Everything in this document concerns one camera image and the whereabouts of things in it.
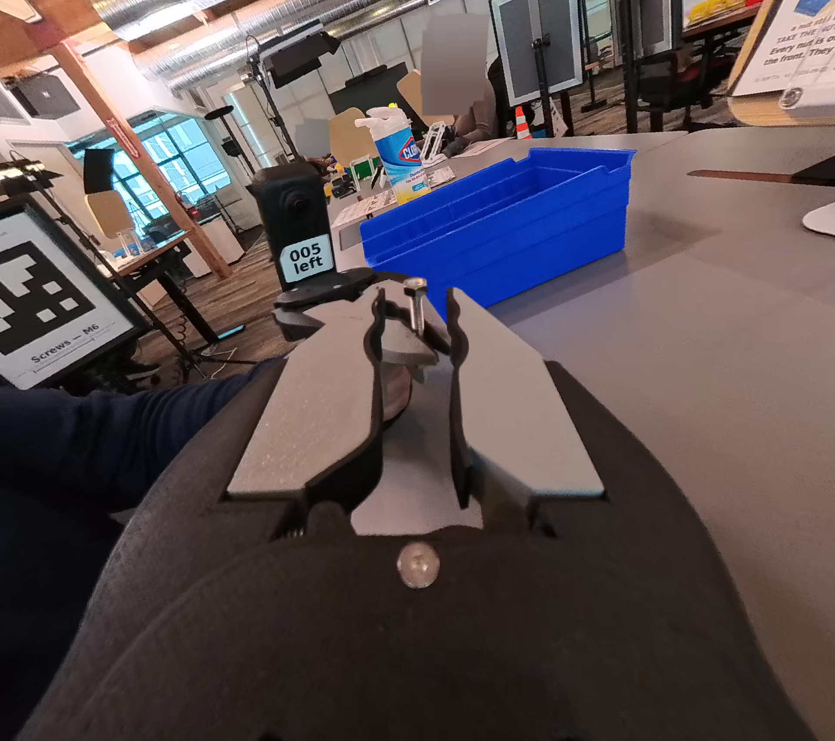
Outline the yellow storage bins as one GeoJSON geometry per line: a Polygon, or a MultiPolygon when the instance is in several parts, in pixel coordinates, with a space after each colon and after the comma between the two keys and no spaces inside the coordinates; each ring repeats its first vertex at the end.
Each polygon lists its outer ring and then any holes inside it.
{"type": "Polygon", "coordinates": [[[733,13],[746,7],[747,0],[699,0],[687,11],[685,26],[692,27],[708,19],[733,13]]]}

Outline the framed marker sign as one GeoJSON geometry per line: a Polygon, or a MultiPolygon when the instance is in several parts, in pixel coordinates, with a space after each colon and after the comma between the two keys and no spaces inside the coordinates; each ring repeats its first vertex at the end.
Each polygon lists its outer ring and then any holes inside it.
{"type": "Polygon", "coordinates": [[[144,317],[30,197],[1,207],[1,375],[46,387],[138,338],[144,317]]]}

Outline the blue plastic bin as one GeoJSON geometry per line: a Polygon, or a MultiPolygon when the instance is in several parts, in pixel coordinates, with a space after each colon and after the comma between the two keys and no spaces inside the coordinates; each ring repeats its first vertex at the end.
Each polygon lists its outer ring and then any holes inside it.
{"type": "Polygon", "coordinates": [[[367,265],[483,308],[621,251],[635,151],[532,149],[360,224],[367,265]]]}

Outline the black wall monitor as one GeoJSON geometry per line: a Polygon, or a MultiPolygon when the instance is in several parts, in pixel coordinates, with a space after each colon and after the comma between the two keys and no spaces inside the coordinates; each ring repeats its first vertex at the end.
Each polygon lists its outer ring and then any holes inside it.
{"type": "Polygon", "coordinates": [[[364,114],[368,109],[387,107],[392,103],[405,108],[406,103],[397,83],[408,73],[406,64],[401,62],[391,67],[376,67],[349,78],[343,88],[328,94],[331,107],[335,114],[348,109],[360,109],[364,114]]]}

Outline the black studio light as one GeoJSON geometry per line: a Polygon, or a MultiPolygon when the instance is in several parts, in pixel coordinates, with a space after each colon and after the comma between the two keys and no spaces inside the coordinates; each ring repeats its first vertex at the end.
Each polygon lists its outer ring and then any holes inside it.
{"type": "Polygon", "coordinates": [[[264,70],[275,89],[283,88],[321,67],[321,56],[335,54],[340,46],[322,27],[300,29],[262,54],[264,70]]]}

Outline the black office chair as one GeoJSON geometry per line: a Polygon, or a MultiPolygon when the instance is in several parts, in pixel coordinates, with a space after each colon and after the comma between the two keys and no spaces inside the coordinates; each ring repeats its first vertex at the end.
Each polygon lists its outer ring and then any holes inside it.
{"type": "Polygon", "coordinates": [[[664,64],[640,66],[638,101],[653,110],[670,113],[699,105],[709,108],[715,91],[729,78],[736,54],[726,48],[701,54],[682,67],[683,54],[664,64]]]}

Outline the black floor lamp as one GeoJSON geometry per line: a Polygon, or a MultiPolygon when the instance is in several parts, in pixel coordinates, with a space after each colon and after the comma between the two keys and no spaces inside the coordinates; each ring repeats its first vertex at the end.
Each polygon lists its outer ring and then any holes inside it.
{"type": "Polygon", "coordinates": [[[223,133],[220,139],[221,148],[232,160],[238,161],[242,165],[244,172],[247,174],[247,183],[250,184],[256,174],[256,166],[250,157],[251,150],[243,133],[233,123],[233,112],[233,106],[224,105],[209,111],[204,120],[221,130],[223,133]]]}

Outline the steel bolt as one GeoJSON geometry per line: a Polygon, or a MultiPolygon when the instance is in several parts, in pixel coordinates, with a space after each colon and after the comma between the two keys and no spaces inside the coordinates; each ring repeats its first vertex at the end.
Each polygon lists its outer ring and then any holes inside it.
{"type": "Polygon", "coordinates": [[[410,328],[421,339],[423,338],[425,332],[425,315],[423,310],[423,299],[426,297],[427,291],[428,289],[426,290],[426,292],[420,292],[416,295],[412,295],[410,293],[404,292],[403,290],[404,296],[409,301],[410,328]]]}

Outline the white phone stand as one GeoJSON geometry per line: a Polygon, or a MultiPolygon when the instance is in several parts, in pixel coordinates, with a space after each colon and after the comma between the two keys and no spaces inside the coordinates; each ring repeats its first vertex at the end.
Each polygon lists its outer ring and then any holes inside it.
{"type": "Polygon", "coordinates": [[[424,167],[440,163],[448,156],[445,150],[455,141],[454,127],[444,120],[432,124],[419,142],[420,161],[424,167]]]}

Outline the sleeved printed paper sheet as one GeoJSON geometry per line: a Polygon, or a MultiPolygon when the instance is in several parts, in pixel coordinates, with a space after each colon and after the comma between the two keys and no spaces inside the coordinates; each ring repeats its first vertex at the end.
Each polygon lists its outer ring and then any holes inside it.
{"type": "Polygon", "coordinates": [[[394,192],[391,188],[371,194],[368,198],[356,201],[355,203],[344,207],[337,217],[331,222],[331,229],[335,231],[344,225],[360,221],[368,215],[374,215],[390,206],[397,206],[397,204],[396,192],[394,192]]]}

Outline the wooden post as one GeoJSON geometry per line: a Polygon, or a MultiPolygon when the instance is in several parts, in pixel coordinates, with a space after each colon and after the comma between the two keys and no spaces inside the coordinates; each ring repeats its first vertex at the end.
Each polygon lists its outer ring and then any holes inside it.
{"type": "Polygon", "coordinates": [[[144,148],[128,120],[114,106],[114,102],[105,87],[71,45],[69,38],[55,40],[47,51],[56,59],[57,65],[64,70],[68,78],[78,88],[87,104],[115,138],[122,150],[131,158],[151,190],[157,194],[165,206],[170,217],[193,242],[195,250],[214,276],[219,280],[230,278],[232,269],[225,261],[224,256],[220,254],[199,223],[178,202],[175,191],[164,178],[159,166],[144,148]]]}

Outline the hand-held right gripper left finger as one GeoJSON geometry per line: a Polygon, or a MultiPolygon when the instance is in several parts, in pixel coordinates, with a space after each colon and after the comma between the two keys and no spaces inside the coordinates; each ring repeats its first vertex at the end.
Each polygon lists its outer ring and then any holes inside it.
{"type": "Polygon", "coordinates": [[[349,302],[287,358],[226,494],[351,512],[381,478],[386,296],[349,302]]]}

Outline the person's left hand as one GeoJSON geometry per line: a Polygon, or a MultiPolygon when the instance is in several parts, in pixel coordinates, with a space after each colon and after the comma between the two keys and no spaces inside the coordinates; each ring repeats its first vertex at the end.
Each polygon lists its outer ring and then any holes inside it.
{"type": "Polygon", "coordinates": [[[385,427],[395,422],[409,405],[412,396],[412,375],[405,366],[384,362],[381,365],[382,422],[385,427]]]}

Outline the person's left forearm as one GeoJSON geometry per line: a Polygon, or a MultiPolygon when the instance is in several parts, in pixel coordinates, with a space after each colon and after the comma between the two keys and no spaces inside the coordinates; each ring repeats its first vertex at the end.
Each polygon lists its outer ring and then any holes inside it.
{"type": "Polygon", "coordinates": [[[106,513],[136,506],[186,443],[249,382],[284,362],[131,395],[2,388],[2,525],[51,500],[106,513]]]}

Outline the tan wooden board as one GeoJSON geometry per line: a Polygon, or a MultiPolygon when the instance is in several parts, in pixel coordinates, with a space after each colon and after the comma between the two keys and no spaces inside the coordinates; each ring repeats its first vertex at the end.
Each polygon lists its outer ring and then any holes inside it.
{"type": "Polygon", "coordinates": [[[397,81],[397,90],[402,99],[421,120],[423,119],[422,78],[417,69],[397,81]]]}
{"type": "Polygon", "coordinates": [[[353,161],[378,157],[377,147],[369,129],[356,125],[357,120],[364,120],[364,113],[357,107],[350,107],[329,120],[329,141],[332,157],[345,169],[353,161]]]}

